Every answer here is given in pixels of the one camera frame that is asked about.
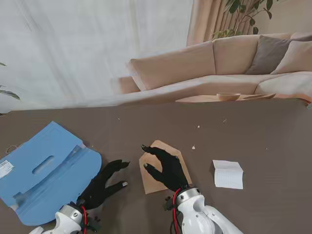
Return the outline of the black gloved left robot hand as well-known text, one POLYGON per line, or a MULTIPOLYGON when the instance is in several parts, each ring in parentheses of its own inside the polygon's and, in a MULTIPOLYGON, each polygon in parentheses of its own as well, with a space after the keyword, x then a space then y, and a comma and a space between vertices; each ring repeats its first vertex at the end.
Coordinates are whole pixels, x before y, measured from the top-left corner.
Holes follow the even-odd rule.
POLYGON ((77 205, 83 206, 85 210, 99 207, 105 199, 112 196, 128 185, 127 181, 120 181, 114 185, 106 186, 112 175, 129 166, 130 162, 121 159, 109 162, 89 183, 87 188, 77 198, 77 205))

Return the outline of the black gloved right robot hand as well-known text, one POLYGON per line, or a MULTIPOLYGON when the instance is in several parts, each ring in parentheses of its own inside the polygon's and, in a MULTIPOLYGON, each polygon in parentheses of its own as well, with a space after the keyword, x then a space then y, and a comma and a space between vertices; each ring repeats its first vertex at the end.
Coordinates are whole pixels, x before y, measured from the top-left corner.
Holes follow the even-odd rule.
POLYGON ((173 192, 176 192, 177 190, 183 191, 184 189, 189 188, 189 183, 177 156, 173 156, 167 151, 158 147, 142 145, 141 148, 144 152, 156 156, 161 163, 161 172, 149 163, 144 164, 145 170, 156 181, 163 183, 173 192))

